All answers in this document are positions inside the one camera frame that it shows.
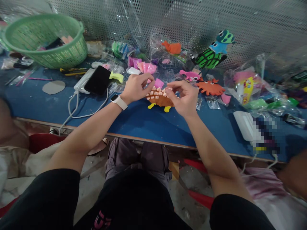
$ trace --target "dark pants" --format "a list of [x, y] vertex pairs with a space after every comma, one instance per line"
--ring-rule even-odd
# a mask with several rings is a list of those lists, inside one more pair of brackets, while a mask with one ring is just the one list
[[134, 168], [147, 171], [169, 188], [172, 172], [169, 171], [169, 154], [163, 145], [144, 142], [141, 154], [138, 154], [133, 141], [116, 137], [109, 149], [106, 180]]

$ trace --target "smartwatch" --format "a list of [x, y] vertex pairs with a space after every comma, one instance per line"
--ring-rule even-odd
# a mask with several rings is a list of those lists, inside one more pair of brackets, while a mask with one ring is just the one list
[[117, 94], [115, 94], [112, 98], [111, 98], [111, 102], [118, 104], [123, 110], [125, 110], [128, 106], [127, 104], [121, 99], [121, 97]]

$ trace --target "smartphone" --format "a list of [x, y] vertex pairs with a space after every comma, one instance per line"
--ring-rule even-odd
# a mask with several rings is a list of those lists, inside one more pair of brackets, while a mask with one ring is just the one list
[[110, 71], [102, 66], [98, 66], [98, 68], [85, 84], [84, 89], [90, 93], [103, 96], [106, 93], [110, 82], [110, 74]]

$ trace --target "gray felt circle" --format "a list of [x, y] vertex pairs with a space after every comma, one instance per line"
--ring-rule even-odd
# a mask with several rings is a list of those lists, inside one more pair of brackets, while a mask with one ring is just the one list
[[47, 94], [56, 94], [65, 89], [65, 82], [63, 81], [51, 81], [43, 86], [43, 91]]

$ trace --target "blue table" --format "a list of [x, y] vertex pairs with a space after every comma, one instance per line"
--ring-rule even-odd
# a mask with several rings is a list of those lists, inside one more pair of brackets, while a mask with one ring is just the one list
[[[66, 88], [62, 92], [48, 95], [42, 91], [43, 85], [47, 83], [46, 81], [27, 80], [23, 86], [4, 86], [4, 82], [14, 72], [15, 70], [0, 70], [0, 92], [9, 102], [12, 115], [17, 119], [60, 127], [69, 116], [68, 100], [73, 95], [73, 87], [78, 80], [75, 77], [63, 76], [58, 70], [39, 68], [31, 77], [51, 77], [53, 80], [61, 80], [66, 83]], [[79, 109], [74, 116], [95, 112], [104, 100], [105, 97], [80, 94]], [[72, 110], [75, 108], [75, 103], [76, 101], [73, 99]], [[158, 106], [149, 110], [148, 105], [149, 102], [146, 99], [132, 103], [128, 109], [118, 116], [107, 134], [196, 149], [188, 125], [174, 108], [170, 109], [169, 113], [165, 113], [163, 108]], [[233, 116], [233, 112], [236, 110], [244, 111], [234, 98], [231, 99], [228, 108], [221, 105], [221, 110], [209, 109], [204, 98], [201, 109], [197, 112], [228, 153], [234, 156], [251, 158], [253, 156], [252, 146], [243, 139]], [[85, 120], [86, 118], [71, 119], [67, 126], [75, 128]], [[280, 130], [278, 136], [282, 143], [279, 161], [288, 162], [293, 155], [307, 147], [307, 132], [285, 123]], [[258, 158], [266, 161], [273, 160], [270, 154], [259, 154]]]

